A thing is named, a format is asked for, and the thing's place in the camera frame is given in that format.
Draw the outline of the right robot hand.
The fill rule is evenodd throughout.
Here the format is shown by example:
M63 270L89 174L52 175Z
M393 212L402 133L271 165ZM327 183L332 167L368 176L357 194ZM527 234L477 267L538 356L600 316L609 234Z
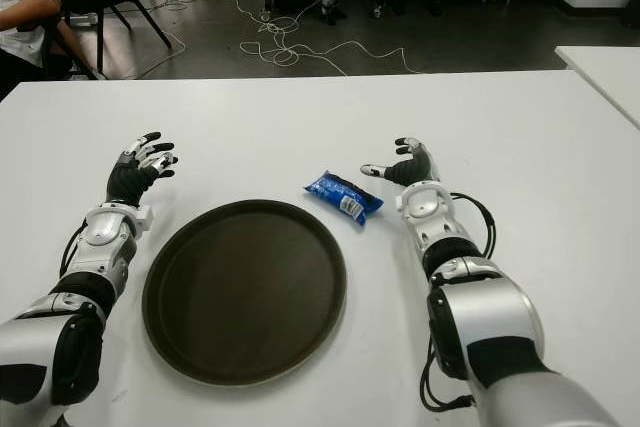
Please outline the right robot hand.
M405 187L421 181L440 181L432 156L421 141L412 137L401 137L396 139L394 144L398 155L409 155L409 158L392 166L364 164L360 167L360 172Z

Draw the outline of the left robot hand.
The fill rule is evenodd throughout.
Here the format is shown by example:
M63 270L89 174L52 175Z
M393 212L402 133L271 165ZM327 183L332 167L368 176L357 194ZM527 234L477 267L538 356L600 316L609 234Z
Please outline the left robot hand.
M138 207L143 194L158 179L175 175L175 145L160 138L160 132L141 135L119 155L107 181L107 202Z

